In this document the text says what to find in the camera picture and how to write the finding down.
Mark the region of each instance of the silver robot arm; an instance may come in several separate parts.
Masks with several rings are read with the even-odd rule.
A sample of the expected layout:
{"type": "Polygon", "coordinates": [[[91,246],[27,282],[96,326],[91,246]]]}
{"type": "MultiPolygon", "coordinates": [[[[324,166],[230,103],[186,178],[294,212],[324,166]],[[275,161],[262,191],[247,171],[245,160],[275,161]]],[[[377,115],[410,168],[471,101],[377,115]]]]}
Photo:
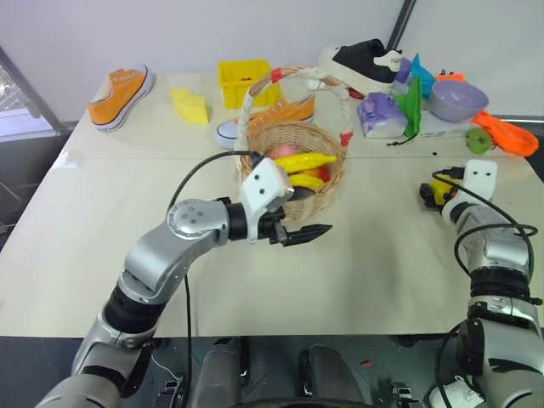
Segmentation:
{"type": "Polygon", "coordinates": [[[239,203],[184,200],[173,206],[165,221],[130,249],[109,301],[77,351],[72,375],[37,407],[120,407],[121,398],[139,389],[157,322],[195,259],[229,240],[269,238],[290,246],[331,228],[286,231],[281,206],[292,194],[286,173],[265,158],[242,183],[239,203]]]}
{"type": "MultiPolygon", "coordinates": [[[[496,183],[493,161],[471,160],[443,175],[490,200],[496,183]]],[[[457,362],[490,408],[544,406],[544,341],[536,305],[530,297],[528,245],[496,210],[461,190],[442,208],[454,224],[466,253],[471,280],[467,319],[461,323],[457,362]]]]}

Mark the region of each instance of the yellow sponge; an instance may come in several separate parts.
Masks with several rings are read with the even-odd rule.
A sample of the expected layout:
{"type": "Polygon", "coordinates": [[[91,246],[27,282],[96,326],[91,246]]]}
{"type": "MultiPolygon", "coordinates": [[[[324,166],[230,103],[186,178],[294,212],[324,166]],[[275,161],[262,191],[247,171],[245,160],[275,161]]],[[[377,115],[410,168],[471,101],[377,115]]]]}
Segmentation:
{"type": "Polygon", "coordinates": [[[209,123],[206,109],[206,99],[192,94],[189,89],[170,89],[170,98],[178,114],[185,120],[194,123],[209,123]]]}

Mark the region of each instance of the basket handle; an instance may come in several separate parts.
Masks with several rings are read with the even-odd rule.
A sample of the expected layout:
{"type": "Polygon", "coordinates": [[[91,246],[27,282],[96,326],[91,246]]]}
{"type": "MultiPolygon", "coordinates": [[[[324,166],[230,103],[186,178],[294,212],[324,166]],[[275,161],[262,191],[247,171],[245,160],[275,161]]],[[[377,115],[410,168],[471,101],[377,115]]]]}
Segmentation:
{"type": "Polygon", "coordinates": [[[258,82],[255,82],[246,92],[244,104],[241,107],[240,118],[238,119],[238,136],[235,142],[236,150],[247,150],[247,126],[251,116],[253,100],[262,94],[266,89],[282,78],[299,77],[304,79],[317,79],[322,81],[340,100],[340,107],[343,114],[343,129],[340,133],[340,145],[347,148],[349,140],[354,134],[349,110],[349,94],[345,86],[333,76],[328,76],[319,67],[310,68],[302,65],[276,68],[268,72],[258,82]]]}

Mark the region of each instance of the shoe sole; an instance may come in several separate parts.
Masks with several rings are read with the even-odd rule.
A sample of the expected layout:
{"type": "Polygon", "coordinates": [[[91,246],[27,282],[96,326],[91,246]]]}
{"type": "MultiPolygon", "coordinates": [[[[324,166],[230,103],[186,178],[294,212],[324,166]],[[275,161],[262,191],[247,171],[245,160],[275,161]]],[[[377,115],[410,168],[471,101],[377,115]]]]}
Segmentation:
{"type": "Polygon", "coordinates": [[[127,104],[123,106],[121,111],[117,114],[116,118],[111,122],[103,124],[93,122],[93,125],[100,132],[113,132],[114,130],[120,128],[127,120],[127,116],[132,108],[153,88],[156,76],[153,72],[149,70],[149,68],[147,68],[147,66],[143,65],[143,67],[145,68],[145,79],[142,83],[142,86],[139,88],[138,92],[135,93],[134,96],[127,102],[127,104]]]}
{"type": "Polygon", "coordinates": [[[320,56],[320,67],[327,74],[332,75],[336,79],[344,82],[348,87],[355,89],[363,95],[368,95],[370,92],[383,92],[389,94],[393,89],[393,83],[379,82],[370,79],[357,71],[354,71],[342,64],[338,64],[332,59],[336,50],[326,49],[320,56]]]}
{"type": "MultiPolygon", "coordinates": [[[[299,122],[311,123],[313,120],[314,120],[314,115],[307,117],[306,119],[303,119],[302,121],[299,121],[299,122]]],[[[219,127],[218,127],[217,129],[215,129],[215,141],[218,142],[218,145],[220,145],[221,147],[232,150],[235,147],[236,137],[230,138],[228,136],[221,134],[219,132],[219,127]]]]}

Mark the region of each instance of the orange sneaker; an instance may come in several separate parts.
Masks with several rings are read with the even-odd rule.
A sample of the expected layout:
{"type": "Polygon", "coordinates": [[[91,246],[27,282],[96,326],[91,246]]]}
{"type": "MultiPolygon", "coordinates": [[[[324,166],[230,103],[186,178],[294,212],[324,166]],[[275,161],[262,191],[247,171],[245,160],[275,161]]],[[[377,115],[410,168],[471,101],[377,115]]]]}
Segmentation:
{"type": "Polygon", "coordinates": [[[120,128],[130,110],[153,88],[154,82],[155,74],[145,65],[113,71],[108,94],[88,104],[94,126],[102,132],[120,128]]]}
{"type": "MultiPolygon", "coordinates": [[[[247,136],[270,123],[284,121],[312,122],[314,119],[315,96],[309,95],[304,99],[288,103],[278,98],[275,104],[267,110],[251,115],[247,126],[247,136]]],[[[232,149],[238,132],[238,119],[223,122],[215,132],[215,139],[225,149],[232,149]]]]}

